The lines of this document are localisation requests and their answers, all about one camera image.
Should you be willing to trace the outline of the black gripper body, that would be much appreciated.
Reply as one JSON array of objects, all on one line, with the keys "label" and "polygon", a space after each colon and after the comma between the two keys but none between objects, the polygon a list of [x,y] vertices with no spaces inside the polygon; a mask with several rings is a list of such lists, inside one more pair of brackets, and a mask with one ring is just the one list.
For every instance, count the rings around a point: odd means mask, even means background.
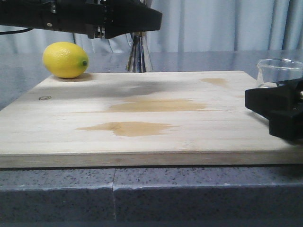
[{"label": "black gripper body", "polygon": [[106,9],[101,0],[2,0],[0,24],[15,29],[1,34],[42,29],[100,38]]},{"label": "black gripper body", "polygon": [[269,111],[269,134],[290,141],[303,138],[302,91],[290,91],[275,100]]}]

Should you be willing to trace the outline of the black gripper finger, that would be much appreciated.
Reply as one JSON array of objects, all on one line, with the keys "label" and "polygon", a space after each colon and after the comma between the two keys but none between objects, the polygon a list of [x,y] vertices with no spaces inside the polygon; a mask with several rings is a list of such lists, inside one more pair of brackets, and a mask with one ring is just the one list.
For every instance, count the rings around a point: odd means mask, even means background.
[{"label": "black gripper finger", "polygon": [[273,87],[245,91],[245,107],[269,118],[273,113],[297,114],[303,111],[303,80],[292,79],[274,83]]},{"label": "black gripper finger", "polygon": [[139,0],[107,0],[106,6],[106,39],[128,33],[160,30],[162,13]]}]

